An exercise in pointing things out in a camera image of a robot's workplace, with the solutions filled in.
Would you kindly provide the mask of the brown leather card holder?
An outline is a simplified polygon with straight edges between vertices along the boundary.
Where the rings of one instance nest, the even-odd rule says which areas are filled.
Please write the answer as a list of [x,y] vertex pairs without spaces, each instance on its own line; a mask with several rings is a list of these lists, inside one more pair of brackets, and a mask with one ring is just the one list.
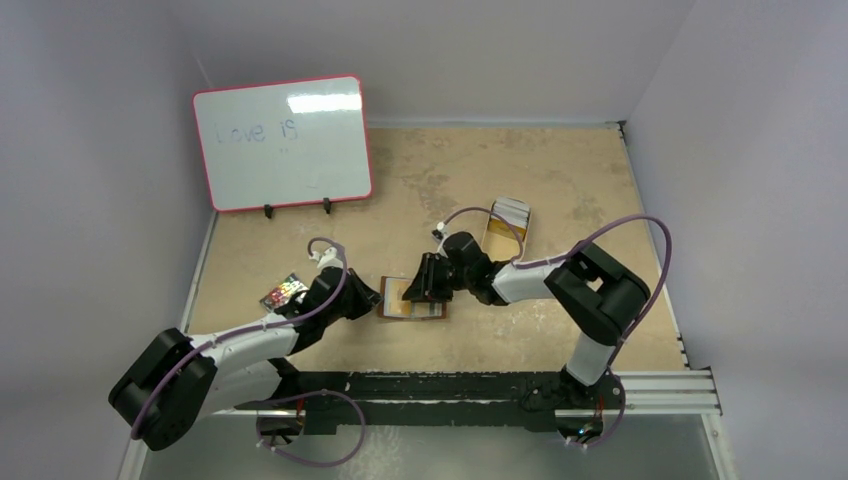
[[388,320],[446,319],[446,303],[413,303],[402,299],[411,283],[409,278],[383,276],[380,284],[382,302],[377,308],[377,316]]

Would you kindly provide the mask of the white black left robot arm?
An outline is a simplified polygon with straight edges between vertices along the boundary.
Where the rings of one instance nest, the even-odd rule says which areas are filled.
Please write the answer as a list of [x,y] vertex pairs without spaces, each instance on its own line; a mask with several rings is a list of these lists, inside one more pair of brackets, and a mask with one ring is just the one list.
[[382,298],[353,269],[326,267],[306,290],[240,328],[188,336],[159,333],[113,386],[108,402],[151,450],[181,439],[196,420],[231,407],[262,403],[275,409],[318,391],[289,356],[322,339],[339,319],[356,320]]

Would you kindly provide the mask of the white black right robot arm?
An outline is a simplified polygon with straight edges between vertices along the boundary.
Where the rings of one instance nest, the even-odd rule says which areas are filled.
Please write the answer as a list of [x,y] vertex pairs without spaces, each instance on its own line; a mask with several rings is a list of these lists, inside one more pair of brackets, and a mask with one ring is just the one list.
[[563,397],[576,407],[599,396],[600,381],[629,329],[655,300],[639,276],[594,243],[560,260],[518,264],[491,259],[465,231],[445,237],[437,251],[422,255],[402,298],[447,303],[457,291],[489,306],[556,300],[580,330],[560,374]]

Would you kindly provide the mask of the yellow credit card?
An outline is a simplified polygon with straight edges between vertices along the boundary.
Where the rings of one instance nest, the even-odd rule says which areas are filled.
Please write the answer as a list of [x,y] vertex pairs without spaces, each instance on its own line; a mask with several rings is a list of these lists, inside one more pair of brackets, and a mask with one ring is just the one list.
[[400,315],[410,319],[440,319],[446,317],[446,304],[433,302],[403,302]]
[[402,294],[412,283],[411,279],[399,277],[383,277],[382,278],[382,297],[383,307],[382,316],[384,318],[402,318],[400,315],[401,305],[404,301]]

